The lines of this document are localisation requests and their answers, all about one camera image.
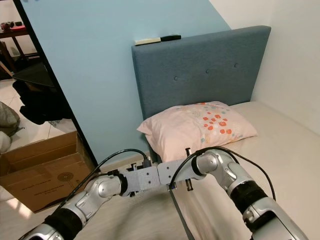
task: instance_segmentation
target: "cardboard box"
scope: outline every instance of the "cardboard box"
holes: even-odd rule
[[[62,202],[93,169],[77,132],[71,132],[3,153],[0,185],[38,212]]]

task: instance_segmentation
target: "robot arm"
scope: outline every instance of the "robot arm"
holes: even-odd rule
[[[123,171],[117,176],[99,176],[91,180],[62,208],[48,216],[21,240],[72,240],[102,204],[114,195],[145,191],[167,185],[181,160],[161,163],[136,171]],[[282,208],[256,184],[252,177],[221,150],[208,150],[181,169],[176,181],[203,179],[212,174],[241,212],[253,240],[308,240]]]

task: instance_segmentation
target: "gray fabric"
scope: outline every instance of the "gray fabric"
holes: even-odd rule
[[[253,26],[133,46],[143,118],[177,105],[250,101],[270,31]]]

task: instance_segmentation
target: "black cable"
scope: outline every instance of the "black cable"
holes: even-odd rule
[[[136,153],[139,153],[139,154],[141,154],[141,155],[143,156],[143,160],[144,160],[144,161],[147,161],[147,160],[148,160],[147,155],[146,155],[143,151],[140,151],[140,150],[134,149],[134,148],[123,149],[123,150],[121,150],[121,151],[117,151],[117,152],[111,154],[110,156],[106,157],[102,162],[100,162],[100,163],[98,164],[98,166],[96,166],[96,168],[95,168],[92,172],[90,172],[89,175],[86,176],[85,179],[83,179],[82,182],[80,182],[80,183],[78,184],[78,186],[75,187],[75,189],[64,199],[64,201],[57,207],[57,209],[56,209],[55,211],[57,211],[58,209],[62,208],[62,206],[65,205],[66,202],[69,201],[69,200],[76,194],[76,192],[82,187],[82,185],[85,184],[85,183],[89,180],[89,178],[90,178],[97,170],[99,170],[99,168],[100,168],[103,164],[105,164],[108,160],[112,159],[113,157],[115,157],[115,156],[117,156],[117,155],[119,155],[119,154],[125,153],[125,152],[136,152]]]
[[[234,154],[234,155],[238,156],[239,158],[241,158],[241,159],[247,161],[248,163],[254,165],[255,167],[257,167],[257,168],[265,175],[265,177],[266,177],[266,179],[267,179],[267,181],[268,181],[268,183],[269,183],[269,185],[270,185],[270,188],[271,188],[272,198],[273,198],[274,200],[276,200],[276,193],[275,193],[275,190],[274,190],[274,186],[273,186],[273,184],[272,184],[272,182],[271,182],[268,174],[266,173],[266,171],[265,171],[261,166],[259,166],[257,163],[255,163],[255,162],[249,160],[248,158],[246,158],[246,157],[244,157],[244,156],[241,156],[239,153],[236,153],[236,152],[234,152],[234,151],[232,151],[232,150],[230,150],[230,149],[228,149],[228,148],[226,148],[226,147],[223,147],[223,146],[206,147],[206,148],[200,149],[200,150],[192,153],[191,155],[189,155],[189,156],[180,164],[180,166],[176,169],[175,173],[173,174],[172,179],[171,179],[171,182],[170,182],[170,185],[169,185],[169,189],[170,189],[170,190],[173,189],[173,186],[174,186],[174,183],[175,183],[175,179],[176,179],[178,173],[180,172],[180,170],[184,167],[184,165],[185,165],[188,161],[190,161],[191,159],[193,159],[194,157],[200,156],[200,155],[202,155],[203,153],[205,153],[205,152],[208,151],[208,150],[220,150],[220,151],[223,151],[223,152],[227,153],[228,155],[230,155],[230,156],[232,157],[232,159],[233,159],[237,164],[239,164],[239,161],[235,158],[235,156],[233,156],[233,154]]]

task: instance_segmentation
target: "red object on shelf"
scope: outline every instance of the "red object on shelf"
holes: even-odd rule
[[[21,31],[21,30],[26,30],[26,26],[22,25],[22,26],[14,26],[11,28],[12,31]]]

